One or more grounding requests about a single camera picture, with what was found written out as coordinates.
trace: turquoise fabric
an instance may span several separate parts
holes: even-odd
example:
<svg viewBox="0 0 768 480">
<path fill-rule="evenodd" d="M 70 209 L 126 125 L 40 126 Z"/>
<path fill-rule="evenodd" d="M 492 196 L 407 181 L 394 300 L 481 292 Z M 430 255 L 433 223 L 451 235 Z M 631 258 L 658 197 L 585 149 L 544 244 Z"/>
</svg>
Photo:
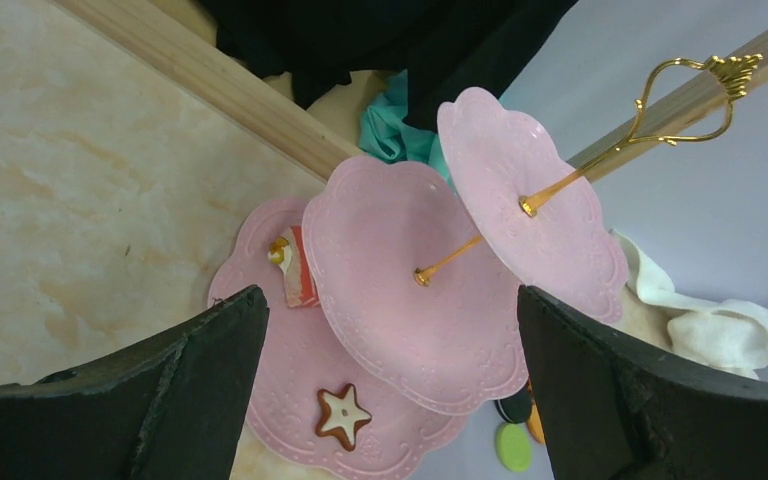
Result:
<svg viewBox="0 0 768 480">
<path fill-rule="evenodd" d="M 386 163 L 405 160 L 425 163 L 451 185 L 439 137 L 434 132 L 405 125 L 402 119 L 407 114 L 408 73 L 405 70 L 387 80 L 387 90 L 361 115 L 358 146 Z"/>
</svg>

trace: gold pole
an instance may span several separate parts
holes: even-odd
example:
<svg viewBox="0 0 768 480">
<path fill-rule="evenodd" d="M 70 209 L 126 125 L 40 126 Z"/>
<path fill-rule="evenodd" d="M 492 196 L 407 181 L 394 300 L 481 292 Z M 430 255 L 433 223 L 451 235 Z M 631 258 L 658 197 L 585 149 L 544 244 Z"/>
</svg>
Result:
<svg viewBox="0 0 768 480">
<path fill-rule="evenodd" d="M 478 245 L 478 243 L 481 242 L 481 240 L 483 240 L 481 238 L 481 235 L 476 235 L 475 237 L 472 238 L 472 240 L 458 247 L 457 250 L 450 253 L 443 260 L 440 260 L 439 262 L 435 263 L 434 265 L 431 265 L 430 267 L 417 268 L 416 270 L 413 271 L 413 279 L 416 280 L 416 283 L 422 285 L 423 287 L 427 287 L 431 285 L 431 277 L 434 276 L 435 273 L 437 273 L 437 270 L 440 269 L 440 267 L 451 262 L 452 260 L 455 259 L 455 257 L 464 253 L 470 248 Z"/>
<path fill-rule="evenodd" d="M 649 77 L 646 79 L 646 85 L 643 88 L 643 95 L 639 100 L 635 101 L 637 113 L 628 134 L 610 148 L 559 180 L 557 183 L 550 185 L 533 195 L 521 196 L 519 198 L 520 207 L 529 217 L 537 215 L 537 210 L 558 192 L 566 188 L 572 182 L 583 177 L 588 170 L 599 164 L 614 152 L 618 152 L 629 145 L 657 141 L 676 146 L 679 142 L 704 142 L 719 137 L 728 130 L 731 125 L 732 116 L 734 115 L 734 102 L 746 96 L 746 84 L 752 80 L 752 72 L 758 68 L 758 62 L 761 61 L 762 58 L 763 57 L 759 54 L 746 55 L 744 57 L 730 57 L 725 60 L 713 56 L 704 63 L 684 58 L 676 58 L 674 60 L 662 62 L 649 74 Z M 634 134 L 637 133 L 637 129 L 640 128 L 641 120 L 646 113 L 646 105 L 649 101 L 649 94 L 651 93 L 652 85 L 655 83 L 655 78 L 665 69 L 672 66 L 690 67 L 695 70 L 707 71 L 714 75 L 720 85 L 725 89 L 727 95 L 725 119 L 723 120 L 722 125 L 717 130 L 707 135 L 700 136 L 649 135 L 635 137 Z"/>
</svg>

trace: green macaron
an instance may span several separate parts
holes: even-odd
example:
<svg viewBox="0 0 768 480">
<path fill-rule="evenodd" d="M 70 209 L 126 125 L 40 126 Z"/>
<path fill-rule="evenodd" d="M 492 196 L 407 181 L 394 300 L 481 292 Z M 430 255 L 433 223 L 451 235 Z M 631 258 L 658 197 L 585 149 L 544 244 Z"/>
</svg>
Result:
<svg viewBox="0 0 768 480">
<path fill-rule="evenodd" d="M 496 455 L 512 472 L 524 472 L 531 466 L 531 442 L 520 425 L 506 423 L 496 431 Z"/>
</svg>

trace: wooden frame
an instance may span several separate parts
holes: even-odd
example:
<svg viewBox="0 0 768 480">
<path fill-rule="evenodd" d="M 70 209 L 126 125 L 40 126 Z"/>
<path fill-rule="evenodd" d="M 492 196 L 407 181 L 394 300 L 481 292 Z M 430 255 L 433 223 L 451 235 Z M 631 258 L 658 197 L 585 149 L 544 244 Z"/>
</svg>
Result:
<svg viewBox="0 0 768 480">
<path fill-rule="evenodd" d="M 327 179 L 344 159 L 360 149 L 340 138 L 293 102 L 272 90 L 236 61 L 144 0 L 54 0 L 160 73 L 223 112 L 297 164 Z M 762 53 L 748 90 L 768 82 L 768 30 L 733 52 Z M 722 88 L 700 73 L 648 108 L 641 132 L 677 134 L 723 105 Z M 577 155 L 580 166 L 628 132 L 633 119 Z M 658 145 L 623 149 L 587 174 L 591 182 Z"/>
</svg>

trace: white towel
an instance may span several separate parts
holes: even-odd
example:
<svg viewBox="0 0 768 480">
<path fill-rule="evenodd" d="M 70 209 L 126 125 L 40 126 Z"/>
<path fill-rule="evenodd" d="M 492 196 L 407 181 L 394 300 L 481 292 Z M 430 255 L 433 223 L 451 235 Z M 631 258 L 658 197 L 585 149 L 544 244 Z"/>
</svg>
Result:
<svg viewBox="0 0 768 480">
<path fill-rule="evenodd" d="M 758 379 L 768 365 L 768 309 L 752 302 L 722 303 L 676 293 L 670 276 L 630 239 L 611 231 L 628 260 L 628 287 L 641 302 L 669 309 L 673 353 L 718 370 Z"/>
</svg>

